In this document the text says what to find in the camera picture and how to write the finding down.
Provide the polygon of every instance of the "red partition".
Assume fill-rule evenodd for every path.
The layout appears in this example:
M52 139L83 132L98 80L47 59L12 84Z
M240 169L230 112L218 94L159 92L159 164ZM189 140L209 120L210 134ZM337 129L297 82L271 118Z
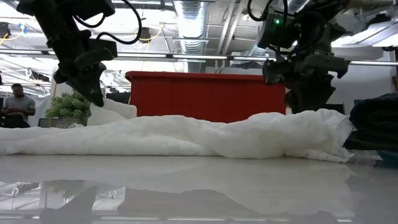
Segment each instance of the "red partition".
M262 112L285 113L283 85L260 75L127 72L138 116L178 114L230 123Z

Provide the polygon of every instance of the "man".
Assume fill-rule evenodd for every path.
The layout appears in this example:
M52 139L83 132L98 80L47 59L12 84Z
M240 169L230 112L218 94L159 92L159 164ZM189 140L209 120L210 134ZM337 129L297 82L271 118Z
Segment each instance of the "man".
M23 124L18 124L20 128L28 128L28 116L36 114L35 101L24 94L21 84L15 83L11 86L14 96L6 98L1 112L7 117L17 118L22 116Z

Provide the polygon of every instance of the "green plant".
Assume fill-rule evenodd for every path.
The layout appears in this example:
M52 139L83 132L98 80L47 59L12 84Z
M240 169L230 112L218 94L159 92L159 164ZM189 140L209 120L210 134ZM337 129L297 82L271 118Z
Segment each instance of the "green plant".
M51 109L45 112L45 117L48 119L71 118L80 124L86 124L90 115L90 102L75 91L55 97L52 100Z

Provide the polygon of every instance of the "glossy table surface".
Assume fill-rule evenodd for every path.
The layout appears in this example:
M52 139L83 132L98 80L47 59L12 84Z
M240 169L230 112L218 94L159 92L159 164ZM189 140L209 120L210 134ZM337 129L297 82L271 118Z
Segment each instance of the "glossy table surface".
M372 159L1 156L0 223L398 223Z

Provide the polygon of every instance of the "person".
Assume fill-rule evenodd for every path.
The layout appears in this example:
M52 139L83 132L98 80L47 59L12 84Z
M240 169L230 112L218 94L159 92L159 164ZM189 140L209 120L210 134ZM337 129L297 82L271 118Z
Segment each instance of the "person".
M36 114L35 101L24 94L21 84L15 83L11 88L14 96L6 98L1 112L12 120L14 128L29 128L28 116Z

